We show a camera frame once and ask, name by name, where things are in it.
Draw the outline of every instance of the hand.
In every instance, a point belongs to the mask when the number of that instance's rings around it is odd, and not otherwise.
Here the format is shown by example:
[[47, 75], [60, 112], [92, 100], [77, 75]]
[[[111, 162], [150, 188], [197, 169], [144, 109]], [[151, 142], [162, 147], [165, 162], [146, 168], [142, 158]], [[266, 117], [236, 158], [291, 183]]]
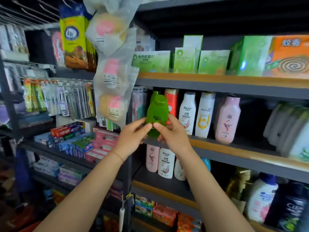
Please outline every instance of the hand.
[[119, 138], [113, 151], [121, 156], [122, 160], [125, 161], [129, 155], [131, 155], [138, 148], [139, 144], [142, 144], [142, 139], [147, 135], [147, 133], [152, 128], [152, 124], [145, 123], [146, 118], [134, 121], [128, 124], [119, 134]]
[[168, 118], [172, 125], [167, 125], [165, 127], [159, 123], [153, 124], [155, 129], [160, 132], [158, 141], [166, 141], [168, 148], [170, 148], [170, 150], [176, 155], [181, 155], [182, 153], [185, 154], [188, 151], [191, 151], [192, 147], [183, 125], [171, 114], [168, 115]]

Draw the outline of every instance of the pink shampoo bottle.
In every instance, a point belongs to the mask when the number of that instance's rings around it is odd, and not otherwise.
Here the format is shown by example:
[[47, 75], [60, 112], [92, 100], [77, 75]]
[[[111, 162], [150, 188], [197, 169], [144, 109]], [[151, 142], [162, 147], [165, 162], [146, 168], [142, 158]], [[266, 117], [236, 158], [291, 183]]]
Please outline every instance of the pink shampoo bottle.
[[228, 96], [220, 109], [216, 140], [222, 144], [230, 144], [234, 140], [240, 116], [239, 101], [240, 98]]
[[146, 168], [155, 173], [158, 170], [160, 148], [147, 144]]

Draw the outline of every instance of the bracelet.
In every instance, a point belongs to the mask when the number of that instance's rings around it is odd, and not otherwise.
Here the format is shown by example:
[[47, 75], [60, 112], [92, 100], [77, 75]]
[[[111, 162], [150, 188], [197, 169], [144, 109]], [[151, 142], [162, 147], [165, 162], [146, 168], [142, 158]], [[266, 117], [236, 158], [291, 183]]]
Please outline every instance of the bracelet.
[[114, 151], [111, 151], [111, 152], [114, 153], [114, 154], [116, 154], [116, 155], [121, 159], [122, 164], [125, 162], [117, 152], [114, 152]]

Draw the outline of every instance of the green shampoo bottle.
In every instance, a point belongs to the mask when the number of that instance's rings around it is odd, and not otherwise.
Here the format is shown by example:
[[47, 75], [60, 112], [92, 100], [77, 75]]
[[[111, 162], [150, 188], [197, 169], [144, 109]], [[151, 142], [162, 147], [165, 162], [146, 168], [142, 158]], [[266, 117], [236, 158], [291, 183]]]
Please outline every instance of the green shampoo bottle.
[[150, 104], [155, 100], [155, 97], [156, 97], [158, 94], [160, 94], [160, 91], [154, 90], [154, 91], [152, 92], [152, 95], [151, 95], [151, 98], [150, 98]]
[[[168, 121], [168, 100], [164, 95], [156, 95], [153, 102], [150, 103], [147, 110], [146, 124], [148, 123], [160, 123], [161, 125], [166, 125]], [[157, 138], [160, 132], [154, 127], [147, 133], [149, 137]]]

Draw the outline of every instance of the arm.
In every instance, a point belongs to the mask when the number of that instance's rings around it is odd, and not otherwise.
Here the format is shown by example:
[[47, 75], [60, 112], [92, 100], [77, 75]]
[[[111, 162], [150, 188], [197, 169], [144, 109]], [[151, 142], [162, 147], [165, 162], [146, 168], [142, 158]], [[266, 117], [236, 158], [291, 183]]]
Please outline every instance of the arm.
[[88, 232], [116, 175], [152, 128], [138, 130], [145, 118], [127, 125], [116, 146], [88, 176], [40, 223], [34, 232]]
[[159, 123], [153, 126], [161, 133], [158, 141], [166, 141], [183, 166], [206, 231], [254, 232], [191, 147], [183, 125], [173, 115], [169, 119], [171, 130]]

